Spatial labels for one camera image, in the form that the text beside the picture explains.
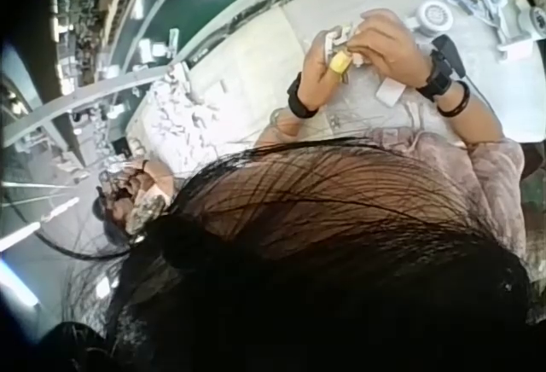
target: yellow object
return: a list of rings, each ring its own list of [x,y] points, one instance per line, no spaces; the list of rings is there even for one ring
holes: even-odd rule
[[[344,52],[343,50],[338,52],[332,61],[330,62],[330,69],[334,72],[342,75],[346,72],[349,66],[352,64],[352,56]]]

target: black watch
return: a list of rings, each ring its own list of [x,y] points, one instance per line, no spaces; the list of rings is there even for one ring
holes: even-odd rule
[[[298,77],[292,82],[292,84],[288,88],[288,106],[290,107],[290,111],[298,119],[310,119],[318,113],[318,110],[312,112],[311,110],[306,108],[305,105],[301,102],[298,97],[298,90],[300,85],[301,72],[298,73]]]
[[[433,60],[433,71],[427,79],[427,85],[417,91],[434,102],[435,96],[444,95],[453,84],[451,80],[453,68],[437,50],[434,50],[430,57]]]

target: woman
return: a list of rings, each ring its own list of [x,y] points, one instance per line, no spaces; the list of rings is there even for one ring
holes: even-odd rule
[[[349,52],[425,86],[432,63],[402,22],[365,18]],[[492,370],[541,353],[520,261],[519,145],[458,83],[435,102],[465,149],[405,129],[295,142],[296,113],[340,84],[322,38],[257,148],[198,172],[148,224],[94,356],[139,371]]]
[[[135,240],[149,221],[163,214],[175,194],[175,178],[160,161],[135,160],[110,183],[97,188],[93,212],[104,222],[107,238],[116,245]]]

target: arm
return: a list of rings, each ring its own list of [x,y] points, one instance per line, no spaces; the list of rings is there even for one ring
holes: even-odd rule
[[[347,45],[349,51],[368,58],[383,76],[411,88],[425,86],[433,65],[430,58],[421,53],[404,23],[387,9],[374,9],[364,13],[363,18],[359,33]],[[453,84],[445,95],[435,100],[441,110],[450,111],[461,103],[463,94],[463,88]],[[466,144],[503,139],[496,115],[475,96],[461,114],[447,120]]]
[[[464,90],[453,84],[443,96],[435,97],[438,107],[445,112],[455,109],[461,103]],[[496,115],[476,96],[472,95],[467,108],[448,123],[466,144],[500,142],[504,138],[501,122]]]
[[[298,98],[305,108],[311,112],[318,110],[334,96],[341,83],[339,72],[344,72],[351,64],[349,61],[343,63],[342,66],[345,68],[336,69],[336,71],[326,64],[324,41],[326,35],[334,31],[339,32],[340,29],[335,28],[331,31],[320,32],[305,56]],[[255,146],[295,142],[303,124],[304,121],[297,118],[290,111],[290,108],[276,110],[271,115],[269,126],[262,132]]]
[[[174,177],[171,169],[165,163],[158,160],[135,160],[131,162],[130,168],[147,173],[168,197],[174,195]]]
[[[271,115],[271,122],[260,135],[256,147],[295,142],[303,124],[304,121],[294,116],[289,108],[278,109]]]

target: white table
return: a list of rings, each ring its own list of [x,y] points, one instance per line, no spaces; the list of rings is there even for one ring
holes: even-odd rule
[[[191,71],[195,91],[218,109],[218,121],[209,123],[204,132],[207,140],[214,144],[217,154],[252,146],[267,126],[270,113],[286,105],[287,87],[301,70],[305,51],[320,30],[358,21],[360,13],[373,8],[389,8],[407,17],[424,1],[294,0],[250,21]],[[494,30],[459,8],[452,10],[456,24],[449,35],[507,136],[519,142],[544,140],[546,78],[538,49],[529,59],[501,64]],[[225,91],[218,89],[220,83]],[[379,83],[373,70],[352,69],[349,85],[305,127],[302,137],[318,139],[358,134],[374,127],[415,126],[457,141],[432,104],[414,91],[407,91],[395,108],[378,102],[375,92]],[[148,102],[141,106],[130,123],[128,137],[147,143],[175,171],[192,171],[207,162],[208,157],[183,161],[172,151],[180,148],[181,139],[157,131],[147,122],[154,118],[154,106]],[[331,122],[338,127],[332,129]]]

